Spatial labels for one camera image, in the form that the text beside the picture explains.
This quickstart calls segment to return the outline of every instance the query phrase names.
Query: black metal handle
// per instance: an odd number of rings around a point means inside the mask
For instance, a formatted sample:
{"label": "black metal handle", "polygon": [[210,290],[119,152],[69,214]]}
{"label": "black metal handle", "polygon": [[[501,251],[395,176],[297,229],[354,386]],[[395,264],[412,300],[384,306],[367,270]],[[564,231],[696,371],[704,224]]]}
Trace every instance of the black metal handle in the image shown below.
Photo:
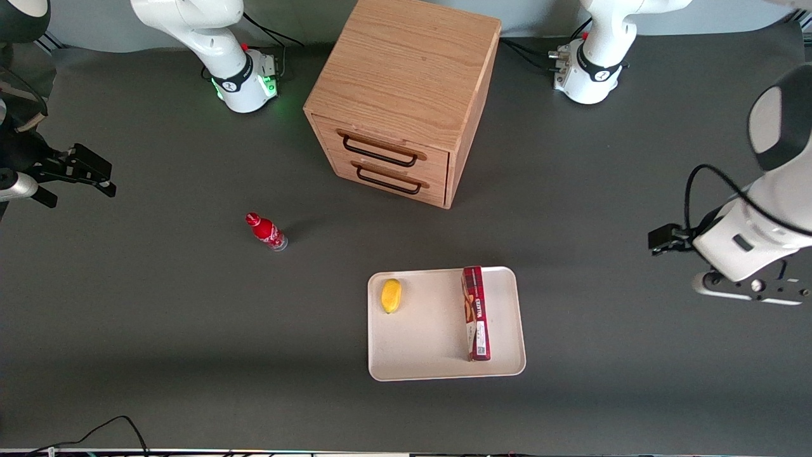
{"label": "black metal handle", "polygon": [[375,154],[372,151],[368,151],[365,149],[361,149],[359,147],[350,146],[347,144],[347,141],[350,141],[349,135],[344,135],[344,149],[350,150],[352,152],[358,153],[360,155],[365,155],[367,157],[371,157],[373,159],[383,160],[384,162],[392,163],[393,165],[398,165],[400,167],[413,167],[415,163],[417,163],[417,154],[412,154],[412,160],[408,162],[404,162],[403,160],[393,159],[391,157],[386,157],[385,155]]}
{"label": "black metal handle", "polygon": [[[371,182],[372,184],[375,184],[375,185],[382,185],[383,187],[386,187],[386,188],[392,189],[392,190],[397,190],[398,192],[403,192],[404,194],[417,195],[417,193],[420,192],[420,188],[423,186],[423,184],[421,184],[419,182],[413,182],[413,183],[410,183],[410,184],[416,185],[417,187],[415,189],[405,189],[403,187],[399,187],[399,186],[394,185],[394,184],[389,184],[388,182],[383,182],[383,181],[377,180],[375,178],[370,178],[370,177],[364,176],[364,175],[361,174],[361,170],[365,170],[365,168],[363,168],[361,165],[356,165],[356,175],[358,175],[358,179],[360,179],[362,181],[366,181],[366,182]],[[397,178],[394,178],[394,177],[388,176],[388,175],[384,175],[384,176],[390,177],[392,179],[397,179]]]}

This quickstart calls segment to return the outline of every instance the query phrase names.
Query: dark gray mat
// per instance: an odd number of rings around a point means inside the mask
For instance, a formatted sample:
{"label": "dark gray mat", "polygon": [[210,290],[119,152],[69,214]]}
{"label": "dark gray mat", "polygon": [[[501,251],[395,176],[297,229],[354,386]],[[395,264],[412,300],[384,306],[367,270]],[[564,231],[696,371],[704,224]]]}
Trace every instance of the dark gray mat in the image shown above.
{"label": "dark gray mat", "polygon": [[[58,54],[41,131],[108,158],[119,195],[51,185],[56,209],[15,202],[0,224],[0,445],[128,414],[152,447],[812,453],[812,309],[699,296],[699,258],[646,251],[694,165],[758,176],[745,119],[803,61],[796,25],[641,37],[595,107],[500,49],[450,211],[333,175],[301,111],[326,53],[291,52],[251,115],[190,52]],[[699,181],[695,218],[729,195]],[[247,211],[290,247],[257,244]],[[516,272],[525,372],[374,381],[369,276],[472,263]],[[125,424],[88,441],[136,443]]]}

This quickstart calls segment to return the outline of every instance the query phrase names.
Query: red bottle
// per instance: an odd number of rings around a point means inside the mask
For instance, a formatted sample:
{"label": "red bottle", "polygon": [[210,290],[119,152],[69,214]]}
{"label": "red bottle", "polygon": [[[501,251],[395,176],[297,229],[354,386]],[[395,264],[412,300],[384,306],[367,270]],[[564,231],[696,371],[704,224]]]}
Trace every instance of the red bottle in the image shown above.
{"label": "red bottle", "polygon": [[245,216],[245,222],[251,226],[257,240],[265,243],[271,250],[283,250],[287,247],[287,238],[282,230],[268,219],[260,217],[255,212],[249,212]]}

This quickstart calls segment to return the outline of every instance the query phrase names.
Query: white wall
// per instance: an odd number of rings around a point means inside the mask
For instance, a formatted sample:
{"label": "white wall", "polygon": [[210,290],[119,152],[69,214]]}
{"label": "white wall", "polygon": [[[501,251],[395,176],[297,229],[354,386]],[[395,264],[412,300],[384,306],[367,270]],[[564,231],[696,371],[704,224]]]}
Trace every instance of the white wall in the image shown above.
{"label": "white wall", "polygon": [[[301,41],[335,41],[356,0],[245,0],[260,24]],[[589,17],[577,0],[429,0],[502,20],[503,35],[568,35]],[[129,0],[51,0],[49,30],[70,46],[128,52],[179,43],[143,25]],[[725,33],[766,27],[791,10],[762,0],[694,0],[687,8],[661,15],[637,15],[641,35]],[[271,43],[245,20],[231,28],[249,44]]]}

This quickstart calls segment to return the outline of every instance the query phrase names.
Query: red box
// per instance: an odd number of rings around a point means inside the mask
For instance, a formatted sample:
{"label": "red box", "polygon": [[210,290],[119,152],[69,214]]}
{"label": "red box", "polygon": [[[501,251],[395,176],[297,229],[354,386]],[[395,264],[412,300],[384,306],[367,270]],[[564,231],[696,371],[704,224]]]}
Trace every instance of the red box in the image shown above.
{"label": "red box", "polygon": [[462,290],[465,296],[465,328],[468,332],[469,359],[490,360],[488,315],[485,312],[482,267],[463,269]]}

